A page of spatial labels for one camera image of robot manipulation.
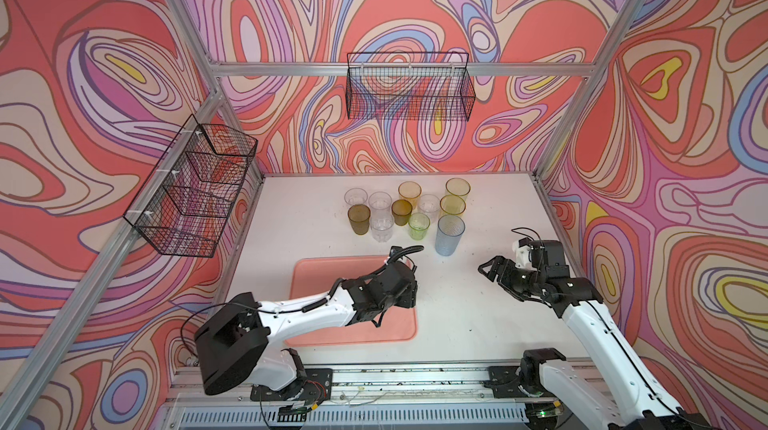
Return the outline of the clear glass tumbler front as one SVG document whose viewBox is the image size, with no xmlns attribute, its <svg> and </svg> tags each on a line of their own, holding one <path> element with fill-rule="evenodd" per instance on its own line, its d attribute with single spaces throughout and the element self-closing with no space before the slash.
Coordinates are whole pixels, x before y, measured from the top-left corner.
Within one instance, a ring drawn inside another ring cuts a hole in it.
<svg viewBox="0 0 768 430">
<path fill-rule="evenodd" d="M 389 211 L 375 211 L 370 218 L 370 231 L 376 242 L 388 242 L 394 233 L 394 218 Z"/>
</svg>

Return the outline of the dark olive dotted glass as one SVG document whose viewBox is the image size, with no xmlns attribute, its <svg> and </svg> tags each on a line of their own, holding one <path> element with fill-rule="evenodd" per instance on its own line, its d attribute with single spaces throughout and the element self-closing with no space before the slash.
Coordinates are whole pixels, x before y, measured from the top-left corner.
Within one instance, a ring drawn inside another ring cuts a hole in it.
<svg viewBox="0 0 768 430">
<path fill-rule="evenodd" d="M 352 231 L 358 235 L 365 235 L 370 227 L 371 212 L 367 205 L 357 204 L 351 206 L 347 211 L 347 217 Z"/>
</svg>

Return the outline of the pink plastic tray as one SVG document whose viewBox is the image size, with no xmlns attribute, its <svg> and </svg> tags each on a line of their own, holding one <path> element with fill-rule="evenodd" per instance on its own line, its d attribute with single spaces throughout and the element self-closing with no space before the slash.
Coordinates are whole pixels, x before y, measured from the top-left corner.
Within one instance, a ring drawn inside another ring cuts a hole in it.
<svg viewBox="0 0 768 430">
<path fill-rule="evenodd" d="M 294 267 L 289 299 L 327 292 L 339 279 L 353 279 L 372 273 L 385 262 L 384 255 L 335 257 L 300 260 Z M 285 341 L 289 347 L 338 346 L 389 343 L 412 340 L 418 331 L 416 309 L 393 307 L 379 328 L 361 323 L 342 328 L 327 328 Z"/>
</svg>

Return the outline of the clear faceted glass tumbler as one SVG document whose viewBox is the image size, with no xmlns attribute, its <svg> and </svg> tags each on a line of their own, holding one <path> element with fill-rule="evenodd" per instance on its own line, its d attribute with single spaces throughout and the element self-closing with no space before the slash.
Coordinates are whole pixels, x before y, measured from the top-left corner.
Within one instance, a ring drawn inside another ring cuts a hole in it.
<svg viewBox="0 0 768 430">
<path fill-rule="evenodd" d="M 347 190 L 344 194 L 344 202 L 348 208 L 357 205 L 366 205 L 368 198 L 368 193 L 362 188 L 352 188 Z"/>
</svg>

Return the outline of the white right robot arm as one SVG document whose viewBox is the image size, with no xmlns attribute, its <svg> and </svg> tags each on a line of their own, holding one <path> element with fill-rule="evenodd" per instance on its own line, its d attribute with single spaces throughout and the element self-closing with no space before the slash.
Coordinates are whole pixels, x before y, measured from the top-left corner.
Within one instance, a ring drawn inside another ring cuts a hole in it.
<svg viewBox="0 0 768 430">
<path fill-rule="evenodd" d="M 699 413 L 688 413 L 653 376 L 613 321 L 593 283 L 574 277 L 563 246 L 525 237 L 513 256 L 495 256 L 478 271 L 515 300 L 554 311 L 577 337 L 610 393 L 603 395 L 580 377 L 554 348 L 524 352 L 516 376 L 519 392 L 549 393 L 589 429 L 707 429 Z"/>
</svg>

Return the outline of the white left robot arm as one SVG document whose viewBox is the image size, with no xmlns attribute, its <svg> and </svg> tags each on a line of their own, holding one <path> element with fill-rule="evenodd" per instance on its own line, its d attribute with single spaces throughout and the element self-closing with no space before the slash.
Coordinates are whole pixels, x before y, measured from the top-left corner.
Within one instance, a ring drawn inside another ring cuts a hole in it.
<svg viewBox="0 0 768 430">
<path fill-rule="evenodd" d="M 256 301 L 244 292 L 218 306 L 194 334 L 194 346 L 208 396 L 242 384 L 297 398 L 310 384 L 296 350 L 281 344 L 326 328 L 371 323 L 381 326 L 392 308 L 415 306 L 417 266 L 410 256 L 421 245 L 393 246 L 383 265 L 354 279 L 337 279 L 324 293 L 286 301 Z"/>
</svg>

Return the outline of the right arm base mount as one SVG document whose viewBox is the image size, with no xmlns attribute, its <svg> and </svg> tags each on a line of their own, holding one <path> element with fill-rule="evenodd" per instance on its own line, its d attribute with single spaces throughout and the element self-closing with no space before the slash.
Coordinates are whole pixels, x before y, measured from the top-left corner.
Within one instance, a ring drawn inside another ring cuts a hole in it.
<svg viewBox="0 0 768 430">
<path fill-rule="evenodd" d="M 489 366 L 488 379 L 482 382 L 490 389 L 493 397 L 503 398 L 554 398 L 551 392 L 543 388 L 527 388 L 520 380 L 518 366 Z"/>
</svg>

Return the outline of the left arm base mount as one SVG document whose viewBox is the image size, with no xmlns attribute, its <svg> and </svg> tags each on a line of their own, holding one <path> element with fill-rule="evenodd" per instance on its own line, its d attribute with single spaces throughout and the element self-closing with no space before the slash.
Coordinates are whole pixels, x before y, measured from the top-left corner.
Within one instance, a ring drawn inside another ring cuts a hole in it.
<svg viewBox="0 0 768 430">
<path fill-rule="evenodd" d="M 254 385 L 250 400 L 254 402 L 304 402 L 305 404 L 322 403 L 331 397 L 333 370 L 331 368 L 310 368 L 304 376 L 299 376 L 293 383 L 279 391 L 266 386 Z"/>
</svg>

